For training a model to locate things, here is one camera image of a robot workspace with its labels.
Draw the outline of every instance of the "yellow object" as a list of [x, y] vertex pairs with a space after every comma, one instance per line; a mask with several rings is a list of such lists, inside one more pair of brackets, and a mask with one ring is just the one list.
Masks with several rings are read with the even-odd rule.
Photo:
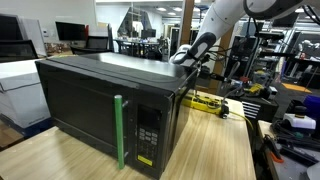
[[221, 102], [218, 99], [210, 99], [199, 95], [187, 94], [182, 100], [182, 104], [200, 111], [220, 114]]
[[242, 117], [244, 120], [246, 120], [246, 121], [248, 122], [248, 124], [250, 125], [251, 129], [253, 130], [253, 126], [252, 126], [252, 124], [251, 124], [251, 122], [250, 122], [250, 120], [249, 120], [248, 118], [246, 118], [245, 116], [242, 116], [241, 114], [232, 112], [232, 111], [230, 111], [230, 113], [231, 113], [231, 114], [234, 114], [234, 115], [236, 115], [236, 116]]
[[147, 159], [145, 157], [142, 157], [142, 156], [138, 155], [138, 160], [148, 164], [149, 166], [152, 166], [152, 161], [150, 161], [149, 159]]
[[297, 85], [293, 85], [293, 84], [286, 84], [286, 83], [282, 83], [282, 85], [284, 85], [284, 87], [286, 87], [287, 89], [312, 93], [309, 89], [302, 87], [302, 86], [297, 86]]
[[256, 93], [258, 91], [260, 91], [261, 89], [263, 89], [263, 86], [261, 84], [254, 84], [252, 85], [252, 87], [249, 89], [250, 93]]

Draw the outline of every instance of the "box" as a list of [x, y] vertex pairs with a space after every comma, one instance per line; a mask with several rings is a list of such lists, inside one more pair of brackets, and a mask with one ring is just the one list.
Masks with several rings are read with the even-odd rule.
[[0, 64], [0, 113], [21, 128], [50, 117], [34, 61]]

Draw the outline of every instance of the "office chair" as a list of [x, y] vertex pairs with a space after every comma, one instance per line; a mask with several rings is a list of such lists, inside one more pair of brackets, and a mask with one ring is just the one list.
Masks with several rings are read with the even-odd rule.
[[78, 48], [70, 46], [72, 54], [75, 55], [83, 55], [83, 54], [94, 54], [94, 53], [104, 53], [104, 52], [112, 52], [108, 49], [88, 49], [88, 48]]
[[88, 49], [108, 49], [107, 36], [88, 36], [86, 48]]
[[31, 40], [1, 40], [0, 63], [39, 59]]

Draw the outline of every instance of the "green handle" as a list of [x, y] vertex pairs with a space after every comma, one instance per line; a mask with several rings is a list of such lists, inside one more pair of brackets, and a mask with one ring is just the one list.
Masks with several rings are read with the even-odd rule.
[[114, 106], [116, 113], [116, 130], [118, 144], [118, 168], [124, 168], [124, 149], [123, 149], [123, 124], [122, 124], [122, 96], [114, 96]]

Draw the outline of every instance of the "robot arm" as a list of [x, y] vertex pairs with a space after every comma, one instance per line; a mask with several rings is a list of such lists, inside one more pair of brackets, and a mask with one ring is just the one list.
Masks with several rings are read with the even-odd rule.
[[303, 4], [320, 7], [318, 0], [215, 0], [204, 18], [194, 44], [182, 45], [169, 62], [182, 64], [188, 59], [199, 61], [245, 14], [254, 19], [281, 18]]

